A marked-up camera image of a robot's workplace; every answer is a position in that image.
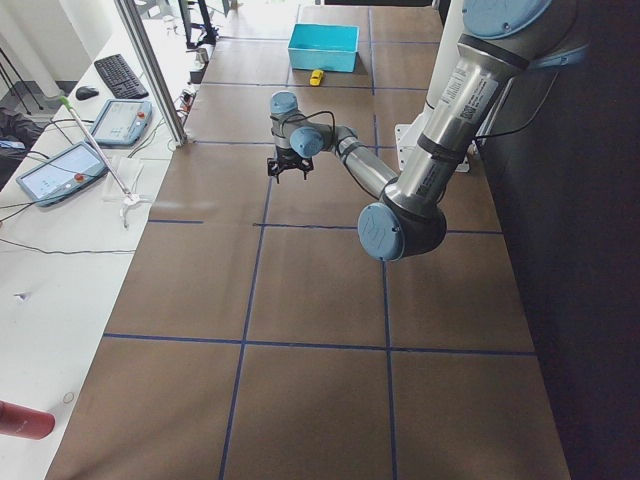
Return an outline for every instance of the screen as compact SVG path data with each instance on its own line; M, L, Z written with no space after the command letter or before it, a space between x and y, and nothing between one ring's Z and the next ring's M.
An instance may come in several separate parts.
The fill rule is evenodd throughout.
M76 173L84 173L102 162L87 148L78 146L61 157L22 177L22 182L42 199L68 182L75 182Z
M126 141L142 102L111 102L93 136L100 141Z

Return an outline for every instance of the green tipped stick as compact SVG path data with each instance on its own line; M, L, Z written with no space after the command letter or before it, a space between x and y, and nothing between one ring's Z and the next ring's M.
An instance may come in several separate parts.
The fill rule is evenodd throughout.
M91 133L89 133L89 130L87 130L87 127L84 126L84 123L82 123L82 120L78 116L76 109L73 108L73 106L71 105L71 102L69 101L69 99L63 96L63 97L60 97L60 102L66 107L69 114L73 117L73 119L76 121L76 123L80 127L80 130L82 130L82 133L84 133L85 136L87 137L87 140L89 140L89 143L91 144L93 149L96 151L96 153L98 154L100 159L104 162L104 164L107 166L107 169L109 170L111 175L113 175L113 178L115 179L116 183L120 187L120 190L122 190L125 196L131 197L132 195L131 190L125 185L122 178L120 178L120 175L118 175L118 172L115 171L115 169L111 165L111 162L109 161L107 156L104 154L104 152L98 145L98 142L96 142L96 139L93 138L93 135L91 135Z

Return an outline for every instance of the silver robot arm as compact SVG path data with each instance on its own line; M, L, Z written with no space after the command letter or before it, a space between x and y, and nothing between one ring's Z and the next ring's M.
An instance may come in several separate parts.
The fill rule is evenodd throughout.
M313 169L313 155L333 152L378 200L365 207L358 219L358 234L367 253L390 261L435 249L447 229L438 201L507 82L532 61L545 58L547 65L560 66L583 54L583 39L575 39L582 34L577 3L465 1L460 60L400 176L348 127L312 123L300 112L292 93L274 94L271 119L276 158L269 160L269 175L278 177L284 170L298 168L306 178Z

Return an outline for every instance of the yellow object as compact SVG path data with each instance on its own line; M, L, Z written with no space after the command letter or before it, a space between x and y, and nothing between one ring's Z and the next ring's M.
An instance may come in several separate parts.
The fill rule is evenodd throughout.
M317 87L322 82L322 77L324 77L323 70L314 70L311 72L311 78L309 79L309 85L312 87Z

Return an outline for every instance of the red can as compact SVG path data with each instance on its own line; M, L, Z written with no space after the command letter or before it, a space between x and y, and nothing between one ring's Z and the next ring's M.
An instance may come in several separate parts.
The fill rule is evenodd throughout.
M51 433L56 424L53 415L0 401L0 433L40 440Z

